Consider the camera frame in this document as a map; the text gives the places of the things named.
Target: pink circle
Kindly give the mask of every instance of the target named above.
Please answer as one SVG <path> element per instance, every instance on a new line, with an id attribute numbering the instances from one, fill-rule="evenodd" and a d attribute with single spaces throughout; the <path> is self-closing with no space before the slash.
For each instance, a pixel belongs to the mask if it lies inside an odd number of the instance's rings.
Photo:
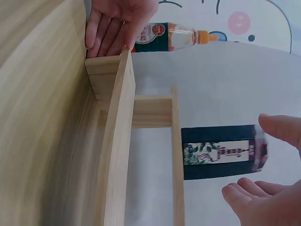
<path id="1" fill-rule="evenodd" d="M 244 34 L 251 27 L 251 19 L 245 12 L 235 12 L 228 19 L 228 27 L 234 34 Z"/>

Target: wooden surface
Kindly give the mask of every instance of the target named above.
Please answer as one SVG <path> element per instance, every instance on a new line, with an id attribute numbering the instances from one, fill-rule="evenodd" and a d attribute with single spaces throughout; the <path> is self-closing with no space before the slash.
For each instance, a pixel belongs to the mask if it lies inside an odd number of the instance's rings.
<path id="1" fill-rule="evenodd" d="M 0 225 L 89 225 L 103 122 L 84 68 L 83 1 L 0 8 Z"/>
<path id="2" fill-rule="evenodd" d="M 100 109 L 108 113 L 120 56 L 87 59 L 85 66 Z"/>
<path id="3" fill-rule="evenodd" d="M 95 226 L 123 226 L 127 167 L 135 99 L 135 78 L 130 51 L 121 55 L 103 137 L 97 180 Z"/>
<path id="4" fill-rule="evenodd" d="M 172 92 L 174 226 L 184 226 L 185 225 L 184 172 L 183 172 L 182 136 L 181 136 L 177 88 L 172 87 L 171 92 Z"/>
<path id="5" fill-rule="evenodd" d="M 171 115 L 171 95 L 135 97 L 133 128 L 171 127 Z"/>
<path id="6" fill-rule="evenodd" d="M 87 59 L 85 62 L 104 120 L 108 116 L 119 61 L 120 56 L 106 56 Z M 133 128 L 171 127 L 171 96 L 136 96 L 132 126 Z"/>

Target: hand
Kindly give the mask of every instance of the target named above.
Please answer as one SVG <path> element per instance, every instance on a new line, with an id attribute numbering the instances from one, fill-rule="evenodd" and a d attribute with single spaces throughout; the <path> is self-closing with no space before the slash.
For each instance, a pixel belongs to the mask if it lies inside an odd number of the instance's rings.
<path id="1" fill-rule="evenodd" d="M 158 0 L 92 0 L 87 57 L 119 55 L 125 47 L 131 50 L 157 10 Z"/>
<path id="2" fill-rule="evenodd" d="M 263 130 L 301 150 L 301 118 L 261 115 Z M 292 186 L 241 178 L 222 189 L 242 226 L 301 225 L 301 180 Z"/>

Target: bottle cap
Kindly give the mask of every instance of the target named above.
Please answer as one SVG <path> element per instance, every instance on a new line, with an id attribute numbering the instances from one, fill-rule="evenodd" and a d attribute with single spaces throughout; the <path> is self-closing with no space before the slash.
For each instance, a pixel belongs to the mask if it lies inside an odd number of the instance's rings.
<path id="1" fill-rule="evenodd" d="M 217 35 L 211 35 L 208 31 L 198 31 L 198 44 L 207 44 L 210 41 L 218 41 Z"/>

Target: white backdrop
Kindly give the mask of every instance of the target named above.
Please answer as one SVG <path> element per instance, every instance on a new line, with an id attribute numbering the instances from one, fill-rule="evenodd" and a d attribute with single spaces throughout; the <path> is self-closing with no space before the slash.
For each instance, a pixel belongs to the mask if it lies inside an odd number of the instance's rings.
<path id="1" fill-rule="evenodd" d="M 301 116 L 301 58 L 253 45 L 216 42 L 171 53 L 133 54 L 137 94 L 178 86 L 181 127 L 257 123 L 260 113 Z M 269 159 L 252 180 L 292 184 L 298 152 L 268 137 Z M 241 176 L 184 182 L 186 225 L 239 225 L 221 189 Z M 127 226 L 173 223 L 170 129 L 132 131 Z"/>

